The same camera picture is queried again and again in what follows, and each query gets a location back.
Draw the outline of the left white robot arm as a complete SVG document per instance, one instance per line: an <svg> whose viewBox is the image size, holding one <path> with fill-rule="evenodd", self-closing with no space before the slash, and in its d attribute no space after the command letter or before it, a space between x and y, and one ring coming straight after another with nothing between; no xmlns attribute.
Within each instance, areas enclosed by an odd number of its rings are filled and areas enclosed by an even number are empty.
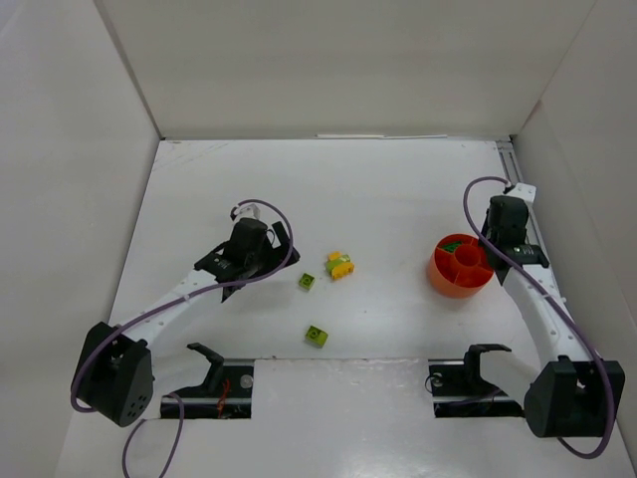
<svg viewBox="0 0 637 478"><path fill-rule="evenodd" d="M121 325L99 322L89 330L71 383L72 408L131 425L152 399L158 349L197 317L209 293L218 291L223 304L299 259L288 219L236 219L229 239L196 261L157 305Z"/></svg>

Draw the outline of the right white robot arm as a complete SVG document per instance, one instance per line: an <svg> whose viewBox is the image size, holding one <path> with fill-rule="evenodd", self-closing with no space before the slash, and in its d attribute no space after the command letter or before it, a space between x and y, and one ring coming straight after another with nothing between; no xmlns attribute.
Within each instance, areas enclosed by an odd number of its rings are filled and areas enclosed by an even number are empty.
<svg viewBox="0 0 637 478"><path fill-rule="evenodd" d="M478 346L475 374L522 407L537 437L606 437L623 391L623 368L595 357L576 334L555 294L548 260L527 241L529 216L522 199L494 196L482 234L489 264L522 315L540 367L526 365L505 346Z"/></svg>

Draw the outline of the dark green lego plate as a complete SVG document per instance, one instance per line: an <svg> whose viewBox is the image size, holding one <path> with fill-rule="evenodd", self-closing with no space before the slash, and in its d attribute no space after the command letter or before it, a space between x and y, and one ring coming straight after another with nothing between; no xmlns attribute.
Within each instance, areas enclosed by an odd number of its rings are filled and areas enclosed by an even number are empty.
<svg viewBox="0 0 637 478"><path fill-rule="evenodd" d="M469 241L457 240L457 241L451 241L451 242L447 242L442 245L439 245L438 248L447 253L453 254L461 246L474 246L474 245L475 245L475 242L472 240L469 240Z"/></svg>

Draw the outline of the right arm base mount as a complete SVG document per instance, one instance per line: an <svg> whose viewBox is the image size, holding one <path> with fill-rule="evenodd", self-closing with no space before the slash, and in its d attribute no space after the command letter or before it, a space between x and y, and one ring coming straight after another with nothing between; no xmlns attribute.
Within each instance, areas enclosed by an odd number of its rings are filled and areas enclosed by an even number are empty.
<svg viewBox="0 0 637 478"><path fill-rule="evenodd" d="M480 376L482 354L512 350L503 345L470 345L462 358L430 358L425 388L436 418L524 418L522 407Z"/></svg>

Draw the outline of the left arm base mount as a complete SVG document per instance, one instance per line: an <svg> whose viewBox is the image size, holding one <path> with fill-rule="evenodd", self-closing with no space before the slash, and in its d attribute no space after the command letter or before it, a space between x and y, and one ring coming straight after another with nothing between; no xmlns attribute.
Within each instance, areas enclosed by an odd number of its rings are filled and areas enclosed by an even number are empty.
<svg viewBox="0 0 637 478"><path fill-rule="evenodd" d="M176 419L249 419L255 362L223 358L200 343L153 363L159 417Z"/></svg>

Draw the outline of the lime green square lego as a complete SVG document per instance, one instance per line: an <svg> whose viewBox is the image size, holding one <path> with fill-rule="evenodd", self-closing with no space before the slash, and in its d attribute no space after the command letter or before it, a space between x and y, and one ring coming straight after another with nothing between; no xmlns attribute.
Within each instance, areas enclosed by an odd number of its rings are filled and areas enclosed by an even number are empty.
<svg viewBox="0 0 637 478"><path fill-rule="evenodd" d="M304 291L309 291L313 287L315 282L315 276L308 273L303 273L299 279L299 287L302 288Z"/></svg>

